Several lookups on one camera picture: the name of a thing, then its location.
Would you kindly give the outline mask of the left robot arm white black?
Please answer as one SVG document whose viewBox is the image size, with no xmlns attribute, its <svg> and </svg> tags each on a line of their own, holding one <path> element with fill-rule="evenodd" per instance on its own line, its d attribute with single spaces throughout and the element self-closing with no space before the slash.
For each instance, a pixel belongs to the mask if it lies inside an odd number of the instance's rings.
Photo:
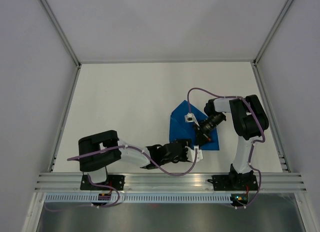
<svg viewBox="0 0 320 232">
<path fill-rule="evenodd" d="M 88 173 L 91 183 L 98 190 L 109 185 L 107 166 L 121 161 L 140 169 L 154 170 L 166 164 L 193 163 L 195 152 L 191 140 L 178 139 L 164 145 L 136 147 L 118 137 L 115 130 L 108 130 L 79 139 L 79 170 Z"/>
</svg>

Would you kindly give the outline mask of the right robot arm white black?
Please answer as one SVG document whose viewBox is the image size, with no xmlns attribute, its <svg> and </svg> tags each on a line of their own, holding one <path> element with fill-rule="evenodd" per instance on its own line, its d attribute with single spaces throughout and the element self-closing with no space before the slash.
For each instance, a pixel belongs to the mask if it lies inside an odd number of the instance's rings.
<svg viewBox="0 0 320 232">
<path fill-rule="evenodd" d="M 231 114 L 233 128 L 238 135 L 234 161 L 227 175 L 213 175 L 208 182 L 215 191 L 256 191 L 257 178 L 251 163 L 255 142 L 265 141 L 264 131 L 269 128 L 269 120 L 257 95 L 245 98 L 210 99 L 204 107 L 207 118 L 195 123 L 195 144 L 202 147 L 213 141 L 211 132 L 227 120 Z"/>
</svg>

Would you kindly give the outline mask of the blue cloth napkin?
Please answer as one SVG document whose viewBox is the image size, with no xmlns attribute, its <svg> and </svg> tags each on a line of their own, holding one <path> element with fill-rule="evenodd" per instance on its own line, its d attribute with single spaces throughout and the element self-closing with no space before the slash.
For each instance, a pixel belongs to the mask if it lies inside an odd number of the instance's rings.
<svg viewBox="0 0 320 232">
<path fill-rule="evenodd" d="M 197 146 L 196 132 L 192 122 L 186 122 L 185 115 L 189 112 L 188 102 L 183 100 L 171 113 L 169 124 L 169 141 L 173 142 L 179 139 L 190 139 L 191 146 Z M 211 133 L 211 141 L 199 146 L 204 151 L 219 151 L 218 131 L 215 128 Z"/>
</svg>

